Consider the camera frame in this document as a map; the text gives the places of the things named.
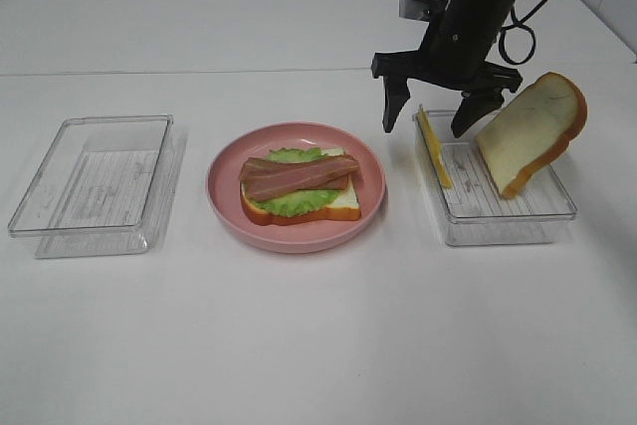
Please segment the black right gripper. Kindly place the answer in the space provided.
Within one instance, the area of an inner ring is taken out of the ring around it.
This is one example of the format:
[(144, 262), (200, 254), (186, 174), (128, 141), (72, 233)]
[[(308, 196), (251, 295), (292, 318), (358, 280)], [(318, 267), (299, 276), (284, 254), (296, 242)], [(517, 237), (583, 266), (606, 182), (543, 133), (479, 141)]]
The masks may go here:
[(428, 27), (418, 49), (376, 53), (373, 57), (372, 75), (383, 78), (382, 126), (386, 133), (392, 131), (410, 99), (408, 79), (463, 91), (462, 101), (451, 122), (456, 138), (502, 106), (501, 89), (513, 93), (522, 83), (518, 70), (486, 60), (509, 16), (507, 11), (411, 11), (400, 15), (424, 21)]

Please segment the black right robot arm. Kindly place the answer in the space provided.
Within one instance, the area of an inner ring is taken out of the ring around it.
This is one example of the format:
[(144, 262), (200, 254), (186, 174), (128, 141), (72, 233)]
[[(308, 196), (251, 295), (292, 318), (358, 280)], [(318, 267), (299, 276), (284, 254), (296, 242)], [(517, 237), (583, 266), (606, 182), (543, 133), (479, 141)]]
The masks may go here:
[(515, 92), (522, 77), (514, 62), (499, 66), (486, 57), (510, 19), (516, 0), (399, 0), (399, 15), (428, 27), (418, 49), (374, 55), (371, 71), (384, 85), (382, 125), (391, 131), (410, 98), (410, 79), (462, 94), (451, 129), (464, 134), (500, 108), (502, 92)]

